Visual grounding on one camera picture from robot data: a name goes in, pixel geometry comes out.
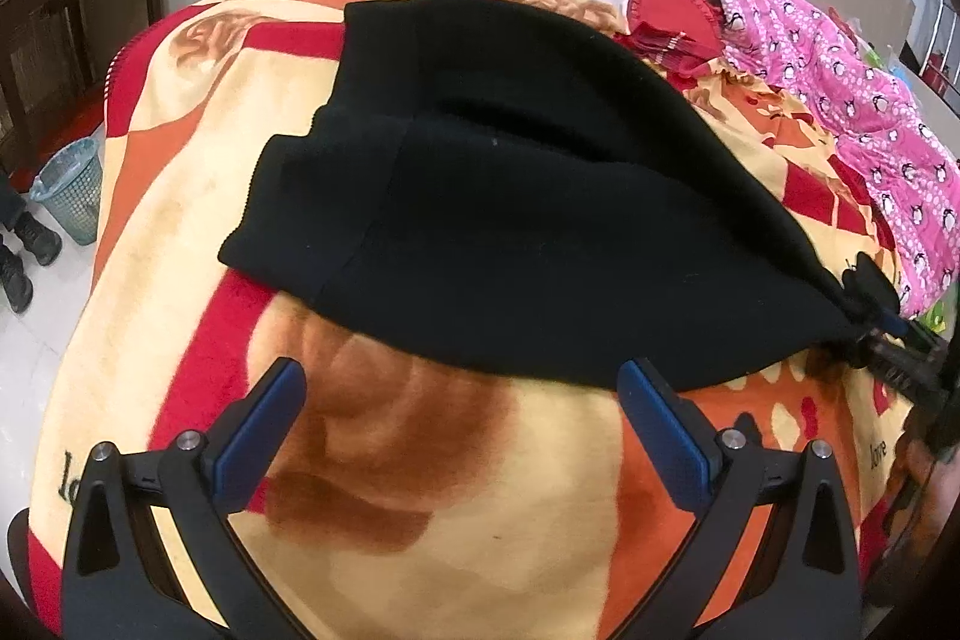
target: plastic waste basket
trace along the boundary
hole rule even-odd
[[[103,171],[97,143],[78,139],[51,158],[30,187],[30,199],[42,204],[77,244],[97,239]]]

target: pink pajamas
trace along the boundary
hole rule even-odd
[[[902,313],[925,310],[956,274],[960,170],[909,88],[864,64],[827,13],[805,0],[720,1],[728,60],[792,92],[832,132],[837,155],[864,177],[893,231]]]

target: red ruffled cushion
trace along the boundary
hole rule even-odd
[[[723,54],[721,12],[707,0],[630,0],[621,44],[678,73]]]

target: sneaker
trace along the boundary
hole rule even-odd
[[[10,308],[16,314],[21,314],[30,307],[34,299],[34,284],[23,273],[23,261],[14,256],[11,249],[0,244],[0,283],[10,300]]]
[[[40,266],[50,266],[56,261],[56,256],[64,247],[64,241],[59,234],[47,228],[40,220],[28,212],[20,216],[13,227],[13,233],[20,237],[25,250],[37,256]]]

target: metal screw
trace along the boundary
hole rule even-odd
[[[93,451],[90,453],[93,456],[93,461],[107,461],[113,453],[113,443],[112,442],[98,442],[93,446]]]
[[[810,450],[813,451],[813,455],[817,458],[830,458],[833,456],[833,449],[830,447],[830,443],[826,442],[823,439],[815,439],[810,443]]]
[[[181,451],[192,451],[199,444],[200,432],[194,432],[193,429],[183,432],[179,437],[176,438],[176,447],[180,448]]]
[[[720,435],[720,440],[731,451],[738,451],[747,444],[747,438],[744,437],[740,429],[725,429],[723,434]]]

